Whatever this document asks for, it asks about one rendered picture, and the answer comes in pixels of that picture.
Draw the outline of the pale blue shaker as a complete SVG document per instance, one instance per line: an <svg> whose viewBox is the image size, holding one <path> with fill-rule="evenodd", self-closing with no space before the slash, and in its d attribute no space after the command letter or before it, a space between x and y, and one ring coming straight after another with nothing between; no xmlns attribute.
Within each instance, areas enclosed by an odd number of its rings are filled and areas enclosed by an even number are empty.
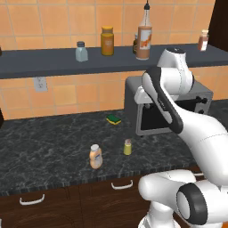
<svg viewBox="0 0 228 228"><path fill-rule="evenodd" d="M83 62L83 61L88 60L88 52L85 48L85 42L84 41L78 41L77 42L76 60L79 62Z"/></svg>

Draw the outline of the dark wooden wall cabinet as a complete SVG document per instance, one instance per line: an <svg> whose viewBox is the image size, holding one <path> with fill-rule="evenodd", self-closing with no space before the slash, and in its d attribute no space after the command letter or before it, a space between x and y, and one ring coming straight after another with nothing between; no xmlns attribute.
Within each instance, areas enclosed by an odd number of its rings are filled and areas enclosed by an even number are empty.
<svg viewBox="0 0 228 228"><path fill-rule="evenodd" d="M208 43L228 52L228 0L216 0L208 28Z"/></svg>

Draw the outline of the amber jar with lid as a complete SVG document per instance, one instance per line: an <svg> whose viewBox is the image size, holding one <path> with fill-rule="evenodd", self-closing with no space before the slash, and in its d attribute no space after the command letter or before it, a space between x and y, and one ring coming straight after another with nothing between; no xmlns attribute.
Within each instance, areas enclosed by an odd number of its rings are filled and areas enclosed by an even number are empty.
<svg viewBox="0 0 228 228"><path fill-rule="evenodd" d="M111 56L114 54L114 34L113 27L102 27L101 33L102 55Z"/></svg>

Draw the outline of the tall brown sauce bottle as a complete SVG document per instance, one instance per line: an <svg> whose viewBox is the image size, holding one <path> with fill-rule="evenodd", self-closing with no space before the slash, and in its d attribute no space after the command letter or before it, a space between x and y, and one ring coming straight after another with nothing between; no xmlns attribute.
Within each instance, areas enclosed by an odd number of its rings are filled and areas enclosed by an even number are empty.
<svg viewBox="0 0 228 228"><path fill-rule="evenodd" d="M146 2L142 22L138 26L136 58L146 61L150 58L152 26L150 22L150 5Z"/></svg>

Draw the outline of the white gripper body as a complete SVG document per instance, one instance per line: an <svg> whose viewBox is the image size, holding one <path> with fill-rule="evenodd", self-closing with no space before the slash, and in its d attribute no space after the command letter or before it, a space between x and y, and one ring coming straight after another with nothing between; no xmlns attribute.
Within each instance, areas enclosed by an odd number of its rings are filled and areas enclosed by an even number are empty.
<svg viewBox="0 0 228 228"><path fill-rule="evenodd" d="M136 93L134 95L134 101L137 104L152 103L152 99L150 98L150 96L148 94L145 93L145 91L141 85L136 90Z"/></svg>

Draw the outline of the white wall socket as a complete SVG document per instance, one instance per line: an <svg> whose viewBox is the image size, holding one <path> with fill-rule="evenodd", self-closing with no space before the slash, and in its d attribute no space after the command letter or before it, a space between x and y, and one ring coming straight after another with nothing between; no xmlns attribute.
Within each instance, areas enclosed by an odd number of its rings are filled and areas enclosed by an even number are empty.
<svg viewBox="0 0 228 228"><path fill-rule="evenodd" d="M45 77L34 77L34 87L37 92L47 92L47 83Z"/></svg>

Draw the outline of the grey toaster oven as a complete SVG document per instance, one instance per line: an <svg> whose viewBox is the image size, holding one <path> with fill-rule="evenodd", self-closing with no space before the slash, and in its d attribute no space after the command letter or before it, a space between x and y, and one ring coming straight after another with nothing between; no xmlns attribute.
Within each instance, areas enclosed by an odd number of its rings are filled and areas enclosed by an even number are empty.
<svg viewBox="0 0 228 228"><path fill-rule="evenodd" d="M142 84L142 77L128 77L125 82L125 114L137 135L169 133L167 122L152 102L137 104L134 95ZM213 92L195 81L191 91L181 94L175 103L188 111L208 114Z"/></svg>

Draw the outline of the red-brown spice shaker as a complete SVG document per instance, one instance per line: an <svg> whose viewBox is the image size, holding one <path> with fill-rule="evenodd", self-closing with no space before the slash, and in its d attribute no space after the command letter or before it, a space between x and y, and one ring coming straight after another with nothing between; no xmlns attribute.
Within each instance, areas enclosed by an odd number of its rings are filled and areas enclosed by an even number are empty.
<svg viewBox="0 0 228 228"><path fill-rule="evenodd" d="M207 45L208 45L208 31L206 29L203 29L199 37L198 49L203 52L207 49Z"/></svg>

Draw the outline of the orange condiment bottle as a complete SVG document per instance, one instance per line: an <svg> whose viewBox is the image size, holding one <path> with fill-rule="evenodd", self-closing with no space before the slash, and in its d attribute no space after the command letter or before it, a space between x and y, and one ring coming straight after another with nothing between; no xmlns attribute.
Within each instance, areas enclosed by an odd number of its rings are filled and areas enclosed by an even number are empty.
<svg viewBox="0 0 228 228"><path fill-rule="evenodd" d="M91 146L91 151L89 154L90 165L93 169L98 169L102 165L102 150L98 144L93 144Z"/></svg>

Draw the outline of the green and yellow sponge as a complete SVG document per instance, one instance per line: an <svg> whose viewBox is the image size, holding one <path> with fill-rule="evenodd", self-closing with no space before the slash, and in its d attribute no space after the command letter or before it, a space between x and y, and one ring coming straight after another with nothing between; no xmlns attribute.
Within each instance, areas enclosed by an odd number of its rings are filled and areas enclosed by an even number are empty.
<svg viewBox="0 0 228 228"><path fill-rule="evenodd" d="M117 125L121 122L121 119L120 118L117 118L115 117L114 115L112 114L109 114L107 117L106 117L107 121L109 123L111 123L112 125Z"/></svg>

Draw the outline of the yellow shaker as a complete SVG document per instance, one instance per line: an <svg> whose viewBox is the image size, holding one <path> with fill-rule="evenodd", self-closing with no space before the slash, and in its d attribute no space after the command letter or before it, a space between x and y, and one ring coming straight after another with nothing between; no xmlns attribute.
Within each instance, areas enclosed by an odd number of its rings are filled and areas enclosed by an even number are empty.
<svg viewBox="0 0 228 228"><path fill-rule="evenodd" d="M132 142L130 139L125 139L124 154L130 155L131 153L132 153Z"/></svg>

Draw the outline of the dark grey wall shelf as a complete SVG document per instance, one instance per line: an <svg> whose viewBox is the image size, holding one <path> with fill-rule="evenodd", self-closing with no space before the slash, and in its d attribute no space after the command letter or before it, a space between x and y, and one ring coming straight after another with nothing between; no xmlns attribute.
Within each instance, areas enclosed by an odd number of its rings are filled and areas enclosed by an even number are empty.
<svg viewBox="0 0 228 228"><path fill-rule="evenodd" d="M0 55L0 79L146 70L158 63L167 48L153 45L147 61L137 60L130 46L116 46L112 56L103 56L99 47L89 47L85 62L76 61L74 48L4 51Z"/></svg>

